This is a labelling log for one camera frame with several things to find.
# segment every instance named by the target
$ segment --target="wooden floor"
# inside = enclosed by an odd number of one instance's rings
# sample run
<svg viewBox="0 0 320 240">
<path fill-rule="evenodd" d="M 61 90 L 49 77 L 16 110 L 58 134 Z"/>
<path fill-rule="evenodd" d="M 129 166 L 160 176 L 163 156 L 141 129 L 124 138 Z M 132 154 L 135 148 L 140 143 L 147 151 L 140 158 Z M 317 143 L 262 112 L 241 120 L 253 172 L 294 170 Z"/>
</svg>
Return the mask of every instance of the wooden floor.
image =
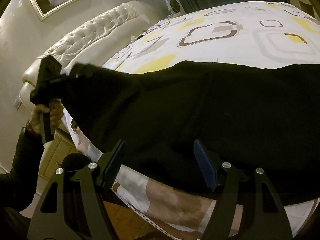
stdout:
<svg viewBox="0 0 320 240">
<path fill-rule="evenodd" d="M 120 240 L 135 240 L 155 230 L 152 225 L 141 219 L 130 208 L 105 201 L 104 205 Z M 141 240 L 171 240 L 159 231 L 155 231 L 155 233 L 156 236 Z"/>
</svg>

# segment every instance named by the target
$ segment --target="metal screw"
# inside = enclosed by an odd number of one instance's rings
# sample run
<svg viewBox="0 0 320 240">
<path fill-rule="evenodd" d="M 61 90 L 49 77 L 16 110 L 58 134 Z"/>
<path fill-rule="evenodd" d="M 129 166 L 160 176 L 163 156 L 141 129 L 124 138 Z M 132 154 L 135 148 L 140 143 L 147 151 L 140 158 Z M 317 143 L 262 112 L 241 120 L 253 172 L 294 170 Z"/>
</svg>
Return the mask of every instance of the metal screw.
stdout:
<svg viewBox="0 0 320 240">
<path fill-rule="evenodd" d="M 97 163 L 89 163 L 88 168 L 95 169 L 97 166 L 98 166 Z"/>
<path fill-rule="evenodd" d="M 257 169 L 256 169 L 256 172 L 257 172 L 258 174 L 263 174 L 263 173 L 264 173 L 264 170 L 263 170 L 262 168 L 257 168 Z"/>
<path fill-rule="evenodd" d="M 58 168 L 58 169 L 56 169 L 56 174 L 57 175 L 60 175 L 60 174 L 62 174 L 63 173 L 63 168 Z"/>
<path fill-rule="evenodd" d="M 224 167 L 224 168 L 226 168 L 226 169 L 229 169 L 229 168 L 231 168 L 231 163 L 224 162 L 224 163 L 222 164 L 222 167 Z"/>
</svg>

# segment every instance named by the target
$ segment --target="human hand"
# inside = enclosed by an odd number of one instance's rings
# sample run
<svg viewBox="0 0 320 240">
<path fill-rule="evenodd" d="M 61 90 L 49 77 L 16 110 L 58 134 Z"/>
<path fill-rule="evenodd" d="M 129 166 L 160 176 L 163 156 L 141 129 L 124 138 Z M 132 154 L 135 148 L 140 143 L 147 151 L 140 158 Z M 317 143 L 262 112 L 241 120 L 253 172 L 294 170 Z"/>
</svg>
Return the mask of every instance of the human hand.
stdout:
<svg viewBox="0 0 320 240">
<path fill-rule="evenodd" d="M 63 108 L 61 101 L 56 98 L 51 100 L 49 107 L 45 105 L 36 105 L 32 117 L 29 120 L 32 130 L 39 135 L 41 134 L 40 113 L 50 112 L 50 124 L 52 128 L 58 127 L 61 124 L 61 118 L 63 117 Z"/>
</svg>

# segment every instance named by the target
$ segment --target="patterned bedsheet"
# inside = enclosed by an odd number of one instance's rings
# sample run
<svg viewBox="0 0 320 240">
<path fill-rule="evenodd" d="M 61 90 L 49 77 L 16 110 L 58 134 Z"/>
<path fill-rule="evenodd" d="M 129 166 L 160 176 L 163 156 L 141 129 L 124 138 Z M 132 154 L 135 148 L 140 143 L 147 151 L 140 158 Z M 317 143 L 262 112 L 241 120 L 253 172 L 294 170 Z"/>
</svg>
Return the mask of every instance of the patterned bedsheet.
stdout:
<svg viewBox="0 0 320 240">
<path fill-rule="evenodd" d="M 223 62 L 258 68 L 320 63 L 320 22 L 280 2 L 244 2 L 163 20 L 114 55 L 102 67 L 139 74 L 183 60 Z M 102 153 L 77 128 L 65 110 L 63 122 L 79 151 L 97 161 Z M 142 219 L 172 239 L 200 239 L 215 201 L 181 192 L 122 166 L 113 186 Z M 320 199 L 286 206 L 295 236 Z M 238 205 L 230 236 L 239 230 Z"/>
</svg>

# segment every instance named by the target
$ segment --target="bracelet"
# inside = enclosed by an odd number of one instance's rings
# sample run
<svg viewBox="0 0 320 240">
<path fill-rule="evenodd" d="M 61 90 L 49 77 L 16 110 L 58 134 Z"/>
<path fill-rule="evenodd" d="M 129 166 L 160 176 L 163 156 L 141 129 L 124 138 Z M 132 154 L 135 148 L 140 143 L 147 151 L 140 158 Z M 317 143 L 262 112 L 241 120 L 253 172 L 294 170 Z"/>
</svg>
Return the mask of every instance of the bracelet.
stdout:
<svg viewBox="0 0 320 240">
<path fill-rule="evenodd" d="M 30 133 L 30 134 L 33 135 L 34 137 L 36 137 L 36 138 L 41 138 L 41 134 L 37 134 L 37 133 L 33 130 L 33 128 L 32 128 L 32 126 L 30 125 L 30 122 L 29 122 L 29 121 L 27 122 L 26 130 L 28 131 L 28 133 Z"/>
</svg>

